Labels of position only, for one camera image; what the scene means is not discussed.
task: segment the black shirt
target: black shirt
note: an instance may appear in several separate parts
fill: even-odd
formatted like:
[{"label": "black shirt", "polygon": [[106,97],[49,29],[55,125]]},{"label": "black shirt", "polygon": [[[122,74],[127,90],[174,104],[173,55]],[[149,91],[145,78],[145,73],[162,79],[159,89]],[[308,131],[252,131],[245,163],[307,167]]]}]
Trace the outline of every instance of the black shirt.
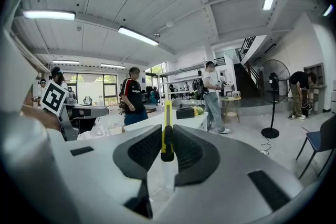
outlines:
[{"label": "black shirt", "polygon": [[290,76],[289,83],[290,84],[296,84],[300,82],[300,88],[306,87],[309,88],[309,82],[308,82],[308,74],[304,73],[302,71],[297,71],[293,75]]},{"label": "black shirt", "polygon": [[141,100],[141,87],[137,81],[130,78],[125,79],[122,83],[119,96],[123,94],[127,96],[128,100],[135,107],[135,111],[130,111],[128,105],[125,104],[125,114],[141,113],[145,110],[145,106]]}]

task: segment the fan base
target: fan base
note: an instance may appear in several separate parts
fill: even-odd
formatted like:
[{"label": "fan base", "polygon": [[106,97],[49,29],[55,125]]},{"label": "fan base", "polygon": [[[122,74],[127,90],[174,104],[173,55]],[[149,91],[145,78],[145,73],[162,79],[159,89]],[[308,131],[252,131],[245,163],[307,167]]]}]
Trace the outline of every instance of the fan base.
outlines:
[{"label": "fan base", "polygon": [[266,138],[272,139],[279,136],[279,131],[274,128],[264,128],[262,129],[261,134]]}]

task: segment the standing fan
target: standing fan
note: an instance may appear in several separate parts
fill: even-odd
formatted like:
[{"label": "standing fan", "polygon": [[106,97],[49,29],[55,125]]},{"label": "standing fan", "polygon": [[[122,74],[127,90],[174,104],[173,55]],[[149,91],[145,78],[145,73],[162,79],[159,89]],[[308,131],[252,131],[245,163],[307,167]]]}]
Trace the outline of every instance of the standing fan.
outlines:
[{"label": "standing fan", "polygon": [[273,128],[275,104],[281,102],[289,92],[290,73],[287,67],[278,60],[267,60],[258,70],[260,76],[260,95],[273,103],[272,122],[270,128],[264,128],[261,134],[266,138],[276,138],[279,131]]}]

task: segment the white floor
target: white floor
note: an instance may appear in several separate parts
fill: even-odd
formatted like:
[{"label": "white floor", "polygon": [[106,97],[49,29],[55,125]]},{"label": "white floor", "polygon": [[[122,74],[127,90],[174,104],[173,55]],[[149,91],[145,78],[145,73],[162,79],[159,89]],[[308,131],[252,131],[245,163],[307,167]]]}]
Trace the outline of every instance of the white floor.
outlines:
[{"label": "white floor", "polygon": [[[162,112],[156,111],[150,113],[149,116],[155,116],[159,113]],[[313,153],[309,142],[307,142],[299,159],[297,161],[295,160],[306,138],[307,131],[305,129],[311,132],[320,130],[321,124],[332,115],[333,113],[329,112],[313,115],[305,120],[290,120],[288,119],[287,112],[276,113],[274,128],[280,132],[280,135],[278,138],[270,140],[269,144],[271,145],[271,149],[268,151],[268,156],[299,177]],[[121,133],[123,118],[124,116],[120,115],[119,111],[112,111],[109,115],[102,117],[100,122],[96,121],[96,126],[92,131],[81,134],[81,137],[78,137],[78,139],[92,139]],[[269,127],[270,121],[271,114],[262,116],[241,116],[240,123],[238,123],[236,116],[227,117],[225,119],[225,126],[231,129],[231,133],[225,136],[245,142],[260,151],[267,150],[269,148],[268,145],[261,145],[266,143],[267,140],[262,137],[260,131],[265,127]],[[216,129],[210,130],[212,133],[216,133],[216,131]],[[316,154],[311,165],[300,180],[304,186],[308,186],[317,180],[317,174],[323,167],[329,153],[328,151]],[[167,186],[165,186],[167,177],[172,180],[176,173],[176,158],[172,164],[166,166],[166,169],[163,169],[160,155],[148,172],[148,186],[154,214],[162,208],[172,191],[172,189],[169,189],[169,187],[167,189]]]}]

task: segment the small round table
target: small round table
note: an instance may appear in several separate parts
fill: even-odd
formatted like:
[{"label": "small round table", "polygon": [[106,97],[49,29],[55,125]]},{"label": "small round table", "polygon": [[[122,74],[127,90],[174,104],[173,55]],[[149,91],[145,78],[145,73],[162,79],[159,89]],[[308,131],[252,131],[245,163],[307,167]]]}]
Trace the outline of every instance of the small round table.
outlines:
[{"label": "small round table", "polygon": [[[236,106],[236,101],[238,102],[239,104],[239,100],[241,99],[242,97],[240,96],[236,96],[236,97],[223,97],[221,98],[222,101],[226,102],[226,105],[225,105],[225,114],[224,114],[224,120],[225,120],[225,117],[228,116],[228,117],[234,117],[234,116],[237,116],[238,118],[238,122],[240,123],[240,120],[239,120],[239,115],[238,115],[238,110],[237,110],[237,106]],[[236,112],[227,112],[227,107],[229,106],[229,104],[233,102],[234,105],[235,105],[235,108],[236,108]]]}]

